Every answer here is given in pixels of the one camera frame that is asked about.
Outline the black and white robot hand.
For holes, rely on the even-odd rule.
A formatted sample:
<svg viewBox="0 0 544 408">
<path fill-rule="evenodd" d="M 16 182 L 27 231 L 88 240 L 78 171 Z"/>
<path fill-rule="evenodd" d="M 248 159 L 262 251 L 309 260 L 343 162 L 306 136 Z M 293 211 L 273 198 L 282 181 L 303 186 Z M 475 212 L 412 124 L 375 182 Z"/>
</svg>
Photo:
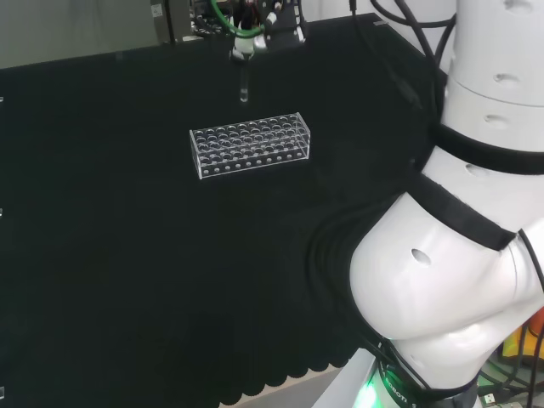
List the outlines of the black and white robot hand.
<svg viewBox="0 0 544 408">
<path fill-rule="evenodd" d="M 231 61 L 242 64 L 305 43 L 306 27 L 299 1 L 234 1 L 230 21 L 236 28 Z"/>
</svg>

